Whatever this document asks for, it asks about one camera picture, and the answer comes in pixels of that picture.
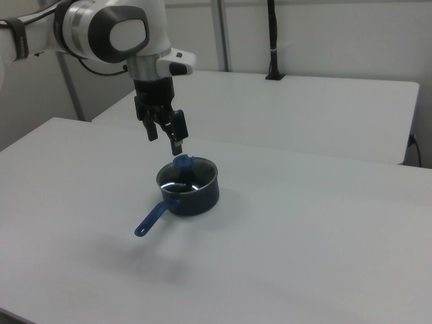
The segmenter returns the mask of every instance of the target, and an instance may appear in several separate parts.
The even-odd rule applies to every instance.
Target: table
[[[173,108],[184,111],[191,137],[389,164],[404,161],[419,91],[414,82],[268,81],[227,72],[196,71],[173,80]],[[134,93],[93,122],[144,127],[136,119]]]
[[[0,152],[0,308],[36,324],[430,323],[432,172],[191,138],[221,197],[135,227],[167,140],[52,119]]]

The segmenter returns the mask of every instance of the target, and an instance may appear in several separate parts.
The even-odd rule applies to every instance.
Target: pot handle
[[[153,210],[144,218],[144,221],[135,229],[135,235],[140,238],[147,234],[147,232],[151,229],[151,227],[156,223],[156,221],[162,216],[162,214],[167,209],[172,209],[177,207],[179,204],[178,201],[173,199],[167,199],[161,201],[159,204],[153,208]]]

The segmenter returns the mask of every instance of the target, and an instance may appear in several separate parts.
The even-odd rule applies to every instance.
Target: black cable
[[[58,2],[60,2],[60,0],[58,0],[58,1],[56,1],[56,2],[54,2],[54,3],[52,3],[52,4],[50,4],[50,6],[48,6],[48,8],[51,7],[51,6],[53,6],[53,5],[55,5],[55,4],[58,3]],[[37,14],[37,13],[39,13],[39,12],[42,12],[43,10],[39,10],[39,11],[36,11],[36,12],[34,12],[34,13],[30,13],[30,14],[28,14],[27,16],[31,16],[31,15]],[[42,15],[40,15],[40,16],[38,16],[38,17],[35,17],[35,18],[33,18],[33,19],[30,19],[30,20],[27,20],[27,21],[24,22],[24,25],[27,26],[27,25],[31,24],[32,22],[37,22],[38,20],[41,20],[42,18],[45,18],[45,17],[47,17],[47,16],[49,16],[49,15],[51,15],[51,14],[54,14],[54,11],[55,11],[55,8],[54,8],[54,9],[51,9],[51,10],[45,12],[45,13],[43,13]],[[9,28],[9,26],[6,25],[6,24],[0,24],[0,28]]]
[[[412,139],[412,143],[416,146],[416,149],[417,149],[417,155],[418,155],[418,167],[421,167],[421,156],[420,156],[420,148],[419,148],[419,144],[417,143],[417,141],[416,141],[415,138]]]
[[[93,74],[96,74],[97,76],[118,76],[118,75],[120,75],[120,74],[123,74],[123,73],[126,73],[127,71],[128,71],[128,67],[126,66],[126,65],[123,65],[123,71],[118,71],[118,72],[114,72],[114,73],[100,73],[100,72],[97,72],[97,71],[94,71],[94,70],[92,70],[92,69],[90,69],[84,62],[83,62],[83,60],[82,59],[78,59],[78,61],[81,63],[81,65],[82,66],[84,66],[84,68],[87,70],[87,71],[89,71],[89,72],[91,72],[91,73],[93,73]]]

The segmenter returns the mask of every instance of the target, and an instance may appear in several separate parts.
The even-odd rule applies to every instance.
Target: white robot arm
[[[173,155],[188,137],[181,110],[174,111],[172,76],[191,74],[195,55],[172,49],[163,0],[61,0],[31,15],[0,20],[0,87],[4,64],[62,51],[79,59],[126,61],[136,89],[137,117],[148,139],[159,124]]]

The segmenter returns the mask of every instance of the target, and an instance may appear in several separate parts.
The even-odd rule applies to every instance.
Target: saucepan
[[[166,210],[175,215],[194,216],[208,211],[219,200],[217,167],[202,157],[176,157],[158,172],[156,183],[163,200],[135,229],[135,235],[140,237],[147,234]]]

